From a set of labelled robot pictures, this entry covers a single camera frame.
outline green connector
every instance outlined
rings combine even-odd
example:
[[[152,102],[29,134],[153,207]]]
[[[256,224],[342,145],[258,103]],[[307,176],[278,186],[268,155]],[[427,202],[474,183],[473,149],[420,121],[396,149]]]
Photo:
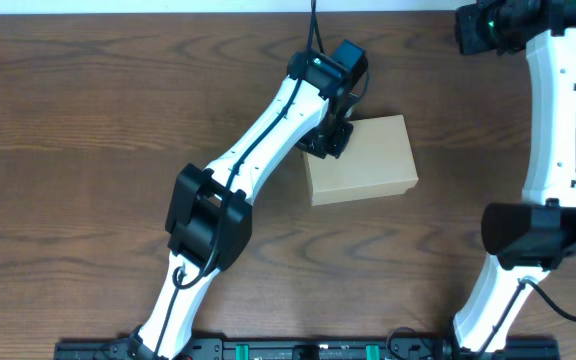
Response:
[[[366,346],[366,360],[379,360],[379,346]]]
[[[235,360],[248,360],[248,345],[237,345],[235,347]]]

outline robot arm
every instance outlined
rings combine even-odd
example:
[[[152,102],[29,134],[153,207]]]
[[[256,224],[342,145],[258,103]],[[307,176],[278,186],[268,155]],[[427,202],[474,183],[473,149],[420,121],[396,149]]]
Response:
[[[298,145],[305,151],[324,157],[338,157],[352,131],[344,121],[358,98],[350,90],[367,68],[363,50],[345,41],[331,57],[313,53],[310,59],[297,54],[289,67],[289,76],[279,92],[244,136],[226,153],[201,171],[188,165],[177,177],[166,230],[171,238],[168,273],[155,309],[133,338],[139,344],[137,359],[172,359],[191,337],[192,322],[208,286],[220,271],[226,270],[243,251],[251,235],[252,205],[275,167],[288,151]],[[296,69],[308,63],[286,115],[245,158],[229,189],[225,188],[235,163],[261,133],[273,126],[290,100],[297,85]],[[224,199],[230,194],[225,217],[208,199]],[[217,246],[218,260],[213,269],[194,286],[178,289],[174,280],[187,284],[200,275],[216,241],[213,233],[223,222],[223,239]]]
[[[499,8],[480,17],[480,23],[485,19],[483,23],[490,29],[479,40],[488,40],[467,40],[465,19],[467,12],[473,15],[472,7],[460,9],[457,15],[461,40],[466,40],[461,43],[462,53],[487,50],[486,46],[494,45],[491,39],[497,39],[494,47],[500,52],[518,51],[524,47],[522,41],[527,40],[524,45],[532,81],[532,141],[522,191],[524,204],[491,204],[486,208],[482,238],[488,255],[470,298],[453,320],[460,348],[489,353],[504,349],[508,330],[532,291],[528,287],[513,299],[521,286],[519,281],[527,279],[537,284],[564,257],[576,255],[576,28],[555,36],[557,29],[552,22],[557,21],[552,19],[550,23],[537,21],[541,24],[538,26],[519,26],[522,21],[529,23],[530,16],[538,18],[537,14],[543,13],[540,7],[550,5],[551,12],[555,11],[554,5],[546,1],[519,2],[513,5],[520,6],[511,8],[517,11],[523,6],[524,15],[515,12],[511,16],[503,3],[497,2]],[[562,19],[576,24],[576,9],[568,10],[559,9]],[[534,34],[543,26],[548,29]],[[506,310],[511,300],[514,303]],[[500,319],[503,325],[496,328]],[[491,333],[495,335],[488,340]]]

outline black bracket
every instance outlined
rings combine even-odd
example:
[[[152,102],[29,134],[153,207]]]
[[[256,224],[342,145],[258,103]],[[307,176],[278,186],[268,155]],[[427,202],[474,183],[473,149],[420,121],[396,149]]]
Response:
[[[564,258],[576,255],[576,208],[560,207],[554,199],[546,206],[490,204],[481,220],[481,236],[486,251],[506,270],[554,270]]]
[[[170,233],[168,247],[174,254],[183,254],[198,266],[203,266],[214,246],[213,233],[222,216],[220,207],[210,201],[219,196],[230,200],[221,221],[219,248],[215,266],[224,271],[235,262],[252,235],[252,206],[246,194],[235,193],[212,178],[212,170],[200,170],[188,164],[177,175],[170,200],[166,231]]]
[[[311,51],[295,54],[288,65],[288,75],[296,79],[306,64],[304,80],[319,89],[319,96],[330,100],[329,113],[319,126],[304,135],[297,147],[320,158],[338,158],[344,151],[353,126],[347,115],[360,98],[351,93],[368,69],[365,51],[348,40],[330,56]]]
[[[564,0],[550,0],[548,8],[548,27],[552,36],[564,36]]]

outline cardboard box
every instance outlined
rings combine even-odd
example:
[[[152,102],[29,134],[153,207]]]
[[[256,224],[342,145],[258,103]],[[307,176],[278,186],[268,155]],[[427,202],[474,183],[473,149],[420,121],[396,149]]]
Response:
[[[339,159],[304,153],[311,204],[400,195],[417,184],[403,116],[353,121]]]

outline wooden table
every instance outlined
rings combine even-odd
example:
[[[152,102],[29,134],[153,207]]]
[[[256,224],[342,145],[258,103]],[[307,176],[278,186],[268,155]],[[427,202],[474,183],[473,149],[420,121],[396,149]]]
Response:
[[[174,177],[205,166],[274,97],[308,16],[0,17],[0,359],[143,323],[167,268]],[[520,200],[530,151],[524,54],[462,57],[451,13],[321,14],[328,49],[368,52],[357,118],[403,114],[420,181],[406,195],[311,208],[292,151],[254,234],[195,329],[229,337],[447,331],[484,260],[479,220]],[[576,258],[544,283],[576,313]],[[531,296],[513,334],[576,324]]]

